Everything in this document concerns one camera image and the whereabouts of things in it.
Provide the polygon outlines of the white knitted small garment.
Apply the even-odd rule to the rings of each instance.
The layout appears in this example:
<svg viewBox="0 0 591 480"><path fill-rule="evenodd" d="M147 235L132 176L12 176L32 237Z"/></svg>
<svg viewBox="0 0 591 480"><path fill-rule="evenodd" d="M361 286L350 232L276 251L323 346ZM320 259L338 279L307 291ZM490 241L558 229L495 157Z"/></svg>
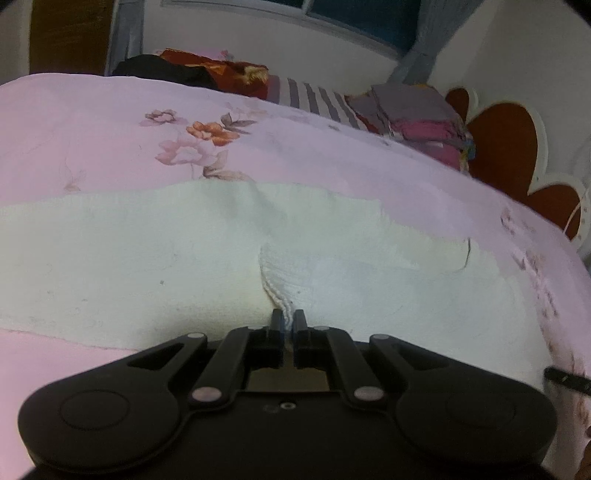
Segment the white knitted small garment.
<svg viewBox="0 0 591 480"><path fill-rule="evenodd" d="M273 307L356 340L390 334L532 382L550 362L527 277L376 201L205 180L1 211L1 324L140 349L266 323Z"/></svg>

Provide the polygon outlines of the stack of folded clothes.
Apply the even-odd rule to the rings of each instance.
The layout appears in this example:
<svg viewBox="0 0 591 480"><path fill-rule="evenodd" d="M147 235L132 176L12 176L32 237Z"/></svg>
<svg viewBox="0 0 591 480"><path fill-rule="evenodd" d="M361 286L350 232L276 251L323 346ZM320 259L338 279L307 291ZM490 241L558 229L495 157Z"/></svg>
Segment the stack of folded clothes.
<svg viewBox="0 0 591 480"><path fill-rule="evenodd" d="M406 145L440 163L469 172L475 143L465 120L426 84L379 84L346 103L367 129Z"/></svg>

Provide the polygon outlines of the grey striped pillow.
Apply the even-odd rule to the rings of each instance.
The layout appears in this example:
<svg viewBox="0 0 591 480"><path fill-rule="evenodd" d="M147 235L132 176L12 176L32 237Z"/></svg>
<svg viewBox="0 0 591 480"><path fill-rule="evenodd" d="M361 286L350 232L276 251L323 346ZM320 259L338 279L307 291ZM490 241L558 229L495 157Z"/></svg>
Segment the grey striped pillow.
<svg viewBox="0 0 591 480"><path fill-rule="evenodd" d="M308 82L270 75L266 100L322 116L358 130L368 130L355 111L349 107L344 95Z"/></svg>

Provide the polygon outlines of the red heart-shaped headboard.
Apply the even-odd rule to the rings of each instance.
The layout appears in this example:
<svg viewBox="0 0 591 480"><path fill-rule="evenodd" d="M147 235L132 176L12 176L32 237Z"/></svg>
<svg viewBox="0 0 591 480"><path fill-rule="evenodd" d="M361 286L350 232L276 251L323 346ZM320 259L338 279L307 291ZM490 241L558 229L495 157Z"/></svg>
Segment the red heart-shaped headboard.
<svg viewBox="0 0 591 480"><path fill-rule="evenodd" d="M475 142L470 175L555 224L581 248L590 232L590 200L581 180L547 170L548 142L539 114L517 101L478 109L476 93L465 87L450 90L446 101Z"/></svg>

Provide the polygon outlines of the red orange patterned cloth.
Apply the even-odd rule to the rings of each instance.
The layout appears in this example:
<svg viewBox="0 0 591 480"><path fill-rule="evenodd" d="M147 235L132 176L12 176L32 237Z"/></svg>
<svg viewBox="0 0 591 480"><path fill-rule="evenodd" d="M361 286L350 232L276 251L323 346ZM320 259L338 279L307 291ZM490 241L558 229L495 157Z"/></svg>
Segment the red orange patterned cloth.
<svg viewBox="0 0 591 480"><path fill-rule="evenodd" d="M269 69L264 65L228 60L227 53L222 51L221 58L217 59L167 48L159 57L176 65L204 67L222 92L266 100L269 93Z"/></svg>

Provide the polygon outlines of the black cloth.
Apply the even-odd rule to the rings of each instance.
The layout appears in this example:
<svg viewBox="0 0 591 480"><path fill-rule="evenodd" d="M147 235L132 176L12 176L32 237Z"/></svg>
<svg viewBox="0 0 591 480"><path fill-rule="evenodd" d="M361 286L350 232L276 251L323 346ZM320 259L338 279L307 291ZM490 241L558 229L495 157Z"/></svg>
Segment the black cloth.
<svg viewBox="0 0 591 480"><path fill-rule="evenodd" d="M214 91L219 90L213 77L204 66L177 65L150 54L134 56L119 62L111 75L165 81Z"/></svg>

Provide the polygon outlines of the grey curtain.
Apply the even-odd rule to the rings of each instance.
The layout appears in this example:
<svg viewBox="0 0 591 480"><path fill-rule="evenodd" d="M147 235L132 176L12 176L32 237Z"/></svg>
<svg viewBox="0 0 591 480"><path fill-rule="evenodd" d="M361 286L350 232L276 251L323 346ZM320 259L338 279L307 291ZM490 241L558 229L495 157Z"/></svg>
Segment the grey curtain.
<svg viewBox="0 0 591 480"><path fill-rule="evenodd" d="M415 43L394 67L388 82L426 83L437 56L471 15L469 10L469 1L422 1Z"/></svg>

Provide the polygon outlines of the brown wooden door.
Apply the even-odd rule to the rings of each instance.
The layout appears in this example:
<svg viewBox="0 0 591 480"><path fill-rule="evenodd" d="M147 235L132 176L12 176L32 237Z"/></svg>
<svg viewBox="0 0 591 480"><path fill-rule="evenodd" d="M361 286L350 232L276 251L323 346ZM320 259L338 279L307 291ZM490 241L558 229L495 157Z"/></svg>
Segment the brown wooden door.
<svg viewBox="0 0 591 480"><path fill-rule="evenodd" d="M29 72L104 73L114 0L35 0Z"/></svg>

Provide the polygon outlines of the window with white frame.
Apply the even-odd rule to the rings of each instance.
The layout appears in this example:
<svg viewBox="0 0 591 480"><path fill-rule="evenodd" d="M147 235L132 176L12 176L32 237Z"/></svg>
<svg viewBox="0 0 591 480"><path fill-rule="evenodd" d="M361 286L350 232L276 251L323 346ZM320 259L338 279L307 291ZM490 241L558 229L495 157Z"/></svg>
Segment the window with white frame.
<svg viewBox="0 0 591 480"><path fill-rule="evenodd" d="M419 1L163 1L163 6L228 11L314 28L389 58L408 53L418 32Z"/></svg>

